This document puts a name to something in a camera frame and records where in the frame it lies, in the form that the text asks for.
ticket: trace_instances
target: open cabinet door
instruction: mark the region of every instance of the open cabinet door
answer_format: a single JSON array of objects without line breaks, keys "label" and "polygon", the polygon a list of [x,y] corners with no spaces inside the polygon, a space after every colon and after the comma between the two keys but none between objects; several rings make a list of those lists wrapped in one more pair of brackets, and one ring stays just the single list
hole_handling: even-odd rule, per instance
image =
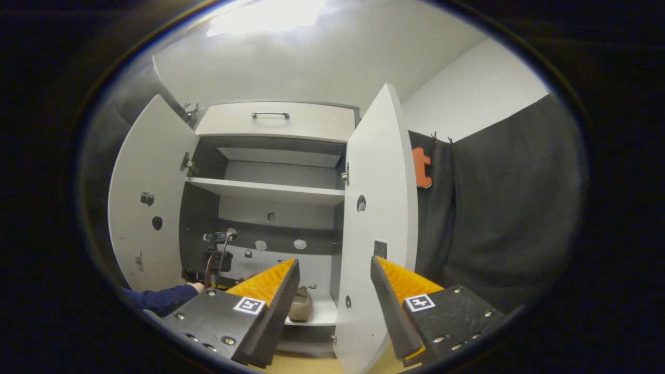
[{"label": "open cabinet door", "polygon": [[[187,169],[181,164],[185,152],[194,155],[198,142],[157,95],[122,144],[108,194],[108,228],[120,269],[136,291],[183,283],[178,227]],[[143,203],[143,192],[154,201]]]},{"label": "open cabinet door", "polygon": [[334,351],[345,373],[367,372],[389,343],[370,280],[375,251],[413,270],[418,244],[416,172],[402,107],[384,85],[346,147],[344,241]]}]

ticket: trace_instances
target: small object on shelf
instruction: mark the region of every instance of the small object on shelf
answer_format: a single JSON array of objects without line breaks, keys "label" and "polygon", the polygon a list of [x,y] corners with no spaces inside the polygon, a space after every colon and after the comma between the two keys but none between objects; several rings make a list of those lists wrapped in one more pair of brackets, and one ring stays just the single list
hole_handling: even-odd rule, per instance
[{"label": "small object on shelf", "polygon": [[295,242],[293,242],[293,246],[297,250],[304,250],[307,247],[307,242],[304,241],[304,240],[298,239]]},{"label": "small object on shelf", "polygon": [[307,292],[307,287],[303,286],[296,291],[291,310],[289,310],[289,319],[293,322],[306,322],[312,314],[312,296]]}]

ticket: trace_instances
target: round hole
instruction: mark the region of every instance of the round hole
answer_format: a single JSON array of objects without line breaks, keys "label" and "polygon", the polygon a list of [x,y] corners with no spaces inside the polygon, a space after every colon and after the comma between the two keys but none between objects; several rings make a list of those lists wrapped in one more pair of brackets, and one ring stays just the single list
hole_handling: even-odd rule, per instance
[{"label": "round hole", "polygon": [[365,195],[360,195],[360,197],[358,197],[358,202],[356,203],[356,209],[358,210],[358,213],[360,213],[364,212],[366,208],[367,200],[365,199]]}]

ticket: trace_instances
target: wooden floor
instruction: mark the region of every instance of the wooden floor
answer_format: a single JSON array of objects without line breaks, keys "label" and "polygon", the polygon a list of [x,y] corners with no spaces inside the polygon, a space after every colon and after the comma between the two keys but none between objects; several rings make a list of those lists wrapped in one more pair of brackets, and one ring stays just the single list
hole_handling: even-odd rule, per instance
[{"label": "wooden floor", "polygon": [[[367,374],[395,374],[401,373],[407,369],[412,369],[420,364],[404,367],[402,363],[395,358],[392,350],[392,344],[388,346],[383,356],[379,358],[376,364]],[[290,374],[290,373],[316,373],[316,374],[344,374],[339,361],[336,358],[312,358],[298,355],[275,354],[273,364],[260,369],[251,366],[252,369],[263,371],[268,374]]]}]

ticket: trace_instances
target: white shelf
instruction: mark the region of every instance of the white shelf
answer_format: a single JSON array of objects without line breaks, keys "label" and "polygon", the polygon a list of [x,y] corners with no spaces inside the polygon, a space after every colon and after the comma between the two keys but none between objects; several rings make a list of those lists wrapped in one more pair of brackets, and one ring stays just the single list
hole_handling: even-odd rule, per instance
[{"label": "white shelf", "polygon": [[335,206],[344,201],[343,190],[284,186],[236,180],[188,178],[188,182],[214,194],[232,198],[251,198],[272,202],[304,205]]},{"label": "white shelf", "polygon": [[287,317],[285,325],[292,326],[334,326],[337,323],[337,307],[328,289],[308,289],[312,296],[312,314],[307,322],[291,322]]}]

